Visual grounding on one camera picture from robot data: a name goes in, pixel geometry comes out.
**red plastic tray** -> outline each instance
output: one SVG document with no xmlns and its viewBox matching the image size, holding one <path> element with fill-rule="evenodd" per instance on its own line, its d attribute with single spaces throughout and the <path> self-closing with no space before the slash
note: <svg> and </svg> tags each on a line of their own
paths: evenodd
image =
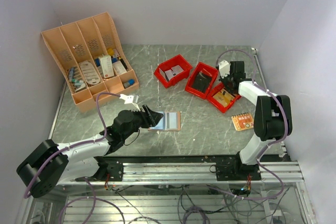
<svg viewBox="0 0 336 224">
<path fill-rule="evenodd" d="M 211 82 L 209 84 L 209 87 L 206 89 L 205 93 L 202 93 L 196 89 L 192 88 L 192 84 L 194 83 L 195 77 L 198 75 L 199 72 L 202 72 L 208 76 L 211 76 Z M 207 64 L 204 64 L 203 62 L 199 62 L 194 70 L 194 72 L 191 74 L 191 76 L 189 77 L 189 80 L 187 82 L 187 85 L 185 86 L 185 91 L 194 94 L 202 99 L 206 99 L 206 96 L 208 95 L 208 93 L 210 92 L 210 89 L 212 87 L 212 85 L 214 84 L 216 78 L 218 75 L 218 70 L 210 67 Z"/>
<path fill-rule="evenodd" d="M 236 97 L 229 103 L 228 106 L 224 107 L 222 104 L 220 104 L 218 101 L 216 101 L 213 96 L 220 92 L 222 88 L 225 88 L 224 84 L 220 83 L 218 84 L 213 90 L 210 91 L 206 99 L 212 103 L 216 108 L 218 108 L 222 113 L 225 113 L 229 108 L 232 107 L 232 105 L 241 98 L 240 95 L 236 95 Z"/>
<path fill-rule="evenodd" d="M 182 73 L 179 73 L 175 75 L 170 81 L 167 81 L 161 74 L 159 69 L 161 69 L 163 72 L 171 69 L 172 67 L 175 67 L 177 65 L 180 65 L 180 67 L 183 69 Z M 176 85 L 179 81 L 188 78 L 190 74 L 190 70 L 193 69 L 193 66 L 187 62 L 182 55 L 176 55 L 173 58 L 161 63 L 157 69 L 154 72 L 154 75 L 157 77 L 157 79 L 164 85 L 165 88 L 169 88 L 170 86 Z"/>
</svg>

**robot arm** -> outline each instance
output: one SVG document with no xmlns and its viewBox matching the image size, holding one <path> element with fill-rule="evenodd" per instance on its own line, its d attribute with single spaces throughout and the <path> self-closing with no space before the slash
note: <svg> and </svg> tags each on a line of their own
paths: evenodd
<svg viewBox="0 0 336 224">
<path fill-rule="evenodd" d="M 162 117 L 163 114 L 150 110 L 147 105 L 143 105 L 142 110 L 119 112 L 113 124 L 107 127 L 107 134 L 103 140 L 80 144 L 55 156 L 31 187 L 32 196 L 41 197 L 64 181 L 84 176 L 102 179 L 107 173 L 113 174 L 100 157 L 117 151 L 124 145 L 125 140 L 140 128 L 148 129 L 156 126 Z M 41 165 L 53 153 L 79 142 L 101 139 L 102 136 L 104 131 L 86 140 L 67 144 L 56 144 L 52 140 L 45 140 L 19 165 L 16 172 L 28 186 Z"/>
<path fill-rule="evenodd" d="M 286 95 L 272 93 L 280 102 L 286 114 L 284 121 L 274 99 L 264 90 L 256 87 L 251 79 L 246 78 L 243 61 L 222 61 L 218 65 L 220 81 L 233 94 L 240 94 L 256 106 L 254 118 L 254 134 L 248 144 L 239 152 L 239 166 L 256 165 L 257 156 L 265 146 L 274 139 L 282 138 L 285 123 L 288 124 L 288 135 L 292 131 L 290 100 Z"/>
</svg>

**gray table surface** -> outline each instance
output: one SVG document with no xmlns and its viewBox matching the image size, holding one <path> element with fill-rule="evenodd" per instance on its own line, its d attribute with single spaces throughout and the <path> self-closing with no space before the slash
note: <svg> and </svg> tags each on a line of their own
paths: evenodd
<svg viewBox="0 0 336 224">
<path fill-rule="evenodd" d="M 114 156 L 161 156 L 161 155 L 220 155 L 236 154 L 248 143 L 253 130 L 238 132 L 231 120 L 232 115 L 250 112 L 255 106 L 245 98 L 222 114 L 207 100 L 184 91 L 187 79 L 166 89 L 153 75 L 158 64 L 182 54 L 195 68 L 198 62 L 215 66 L 216 58 L 227 49 L 239 48 L 251 53 L 250 47 L 190 46 L 190 45 L 123 45 L 123 50 L 140 83 L 138 104 L 147 104 L 156 111 L 181 111 L 181 130 L 157 132 L 141 129 L 139 138 L 130 146 L 124 146 Z M 240 52 L 229 52 L 223 59 L 243 60 L 249 77 L 253 71 L 251 60 Z M 260 73 L 256 74 L 260 84 Z M 104 104 L 101 112 L 107 125 L 113 123 L 118 113 L 125 109 L 123 101 L 116 99 Z M 66 89 L 60 106 L 52 139 L 56 143 L 83 140 L 103 130 L 96 110 L 81 113 L 75 106 L 69 89 Z M 131 142 L 136 133 L 126 143 Z M 267 154 L 282 154 L 275 144 Z"/>
</svg>

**gray wall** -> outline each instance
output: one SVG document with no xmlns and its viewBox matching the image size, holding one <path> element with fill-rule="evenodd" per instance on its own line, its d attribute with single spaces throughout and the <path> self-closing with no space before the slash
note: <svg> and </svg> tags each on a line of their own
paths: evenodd
<svg viewBox="0 0 336 224">
<path fill-rule="evenodd" d="M 122 43 L 258 47 L 286 0 L 51 0 L 65 24 L 108 11 Z"/>
<path fill-rule="evenodd" d="M 0 218 L 14 223 L 17 166 L 48 137 L 63 77 L 40 32 L 60 23 L 48 0 L 0 0 Z"/>
<path fill-rule="evenodd" d="M 291 98 L 286 145 L 319 223 L 335 223 L 336 0 L 288 0 L 259 53 L 268 88 Z"/>
</svg>

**perforated hole pattern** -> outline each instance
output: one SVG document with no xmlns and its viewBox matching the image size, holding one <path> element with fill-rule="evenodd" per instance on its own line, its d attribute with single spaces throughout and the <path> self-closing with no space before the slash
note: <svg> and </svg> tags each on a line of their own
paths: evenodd
<svg viewBox="0 0 336 224">
<path fill-rule="evenodd" d="M 72 57 L 68 49 L 63 49 L 58 52 L 63 61 L 71 61 Z"/>
<path fill-rule="evenodd" d="M 74 47 L 75 53 L 77 54 L 78 57 L 84 56 L 85 53 L 85 49 L 83 47 L 82 44 L 78 44 Z"/>
<path fill-rule="evenodd" d="M 96 52 L 99 50 L 99 44 L 96 39 L 92 39 L 88 41 L 88 46 L 91 52 Z"/>
<path fill-rule="evenodd" d="M 102 35 L 101 37 L 103 39 L 103 42 L 106 48 L 113 46 L 113 40 L 112 40 L 111 35 L 105 34 L 105 35 Z"/>
</svg>

